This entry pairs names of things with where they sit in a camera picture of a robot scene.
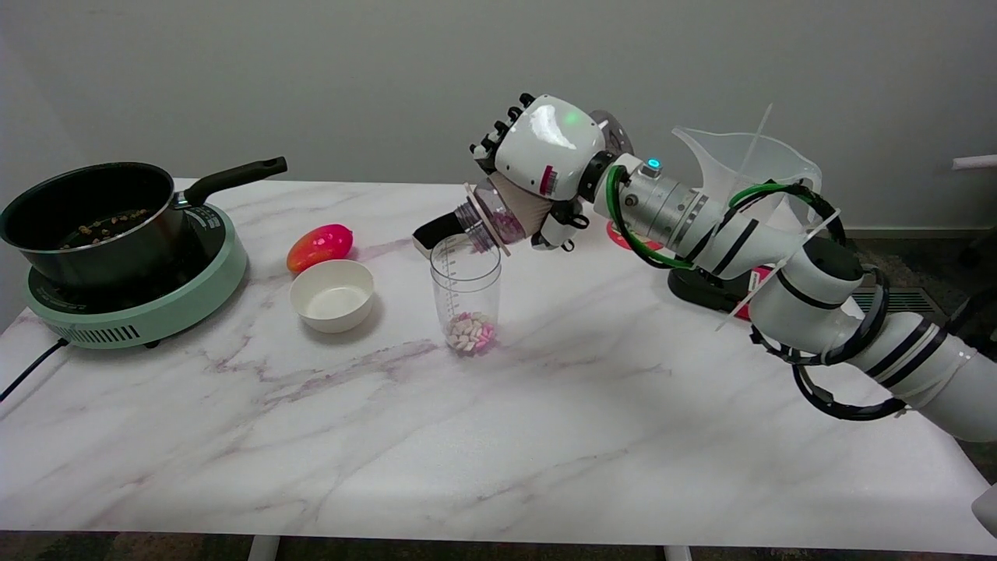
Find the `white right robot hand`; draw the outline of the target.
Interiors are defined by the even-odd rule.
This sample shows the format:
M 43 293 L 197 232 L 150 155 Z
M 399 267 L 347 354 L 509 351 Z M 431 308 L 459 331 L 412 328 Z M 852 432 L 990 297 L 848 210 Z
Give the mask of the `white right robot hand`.
M 517 242 L 535 249 L 573 249 L 589 226 L 584 203 L 594 203 L 603 175 L 628 143 L 613 145 L 612 114 L 589 114 L 562 99 L 523 93 L 469 150 L 484 180 L 469 189 L 456 215 L 474 244 L 503 252 Z

